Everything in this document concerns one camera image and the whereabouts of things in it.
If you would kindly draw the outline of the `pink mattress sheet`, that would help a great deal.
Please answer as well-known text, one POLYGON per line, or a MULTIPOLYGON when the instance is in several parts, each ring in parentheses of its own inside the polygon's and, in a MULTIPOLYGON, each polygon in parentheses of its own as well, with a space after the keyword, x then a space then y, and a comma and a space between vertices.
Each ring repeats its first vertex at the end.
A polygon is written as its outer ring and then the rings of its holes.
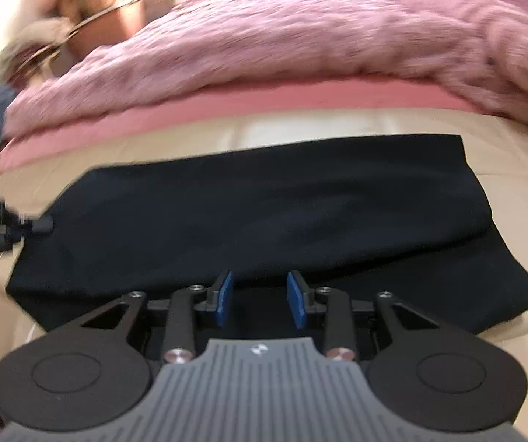
POLYGON ((400 108, 484 112, 427 80, 360 76, 240 82, 57 127, 35 125, 13 131, 0 152, 0 173, 104 141, 209 119, 296 111, 400 108))

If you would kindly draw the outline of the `orange plastic storage bin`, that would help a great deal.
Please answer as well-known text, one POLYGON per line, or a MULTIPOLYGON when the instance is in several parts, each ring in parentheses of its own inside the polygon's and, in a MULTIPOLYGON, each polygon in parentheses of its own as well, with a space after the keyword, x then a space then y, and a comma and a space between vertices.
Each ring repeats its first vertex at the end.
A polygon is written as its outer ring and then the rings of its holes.
POLYGON ((77 60, 131 38, 146 23, 143 0, 58 0, 56 8, 74 24, 67 46, 77 60))

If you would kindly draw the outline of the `white fluffy clothes pile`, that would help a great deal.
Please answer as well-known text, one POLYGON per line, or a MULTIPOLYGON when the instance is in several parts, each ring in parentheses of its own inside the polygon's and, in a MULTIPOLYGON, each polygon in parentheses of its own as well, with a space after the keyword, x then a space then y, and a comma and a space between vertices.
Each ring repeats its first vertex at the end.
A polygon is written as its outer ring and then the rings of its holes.
POLYGON ((12 81, 31 61, 56 52, 74 28, 67 17, 43 18, 22 28, 0 52, 0 71, 4 79, 12 81))

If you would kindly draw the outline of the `black pants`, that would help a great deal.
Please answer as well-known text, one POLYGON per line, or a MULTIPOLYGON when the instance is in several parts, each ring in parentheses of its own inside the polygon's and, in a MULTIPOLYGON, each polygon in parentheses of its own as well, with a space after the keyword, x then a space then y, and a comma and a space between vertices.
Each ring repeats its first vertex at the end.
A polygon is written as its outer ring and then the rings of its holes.
POLYGON ((104 166, 47 214, 53 231, 27 239, 7 291, 48 329, 127 292, 168 297, 227 269, 238 321, 286 318, 293 269, 356 299, 389 290, 476 333, 528 310, 528 273, 457 135, 104 166))

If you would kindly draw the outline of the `pink fluffy blanket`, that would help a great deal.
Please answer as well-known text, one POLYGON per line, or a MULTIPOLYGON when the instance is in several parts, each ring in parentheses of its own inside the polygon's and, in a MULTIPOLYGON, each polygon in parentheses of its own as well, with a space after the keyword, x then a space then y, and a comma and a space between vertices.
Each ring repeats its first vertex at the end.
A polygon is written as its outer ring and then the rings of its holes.
POLYGON ((186 0, 62 77, 22 91, 4 133, 236 80, 428 78, 528 125, 528 13, 500 0, 186 0))

